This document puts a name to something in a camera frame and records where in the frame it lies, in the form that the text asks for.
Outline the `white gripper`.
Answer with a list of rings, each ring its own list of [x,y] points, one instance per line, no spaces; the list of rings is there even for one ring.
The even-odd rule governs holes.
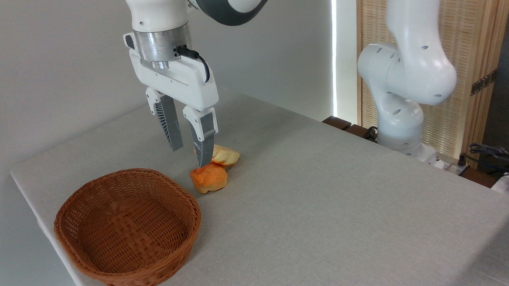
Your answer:
[[[140,82],[148,86],[149,108],[159,120],[171,149],[176,151],[183,146],[175,99],[186,105],[183,115],[189,121],[199,167],[210,164],[214,135],[218,133],[213,106],[219,99],[213,73],[206,81],[206,67],[202,61],[185,56],[169,61],[167,69],[147,67],[137,51],[134,37],[134,33],[125,34],[124,42],[126,46],[133,45],[129,48],[133,69]]]

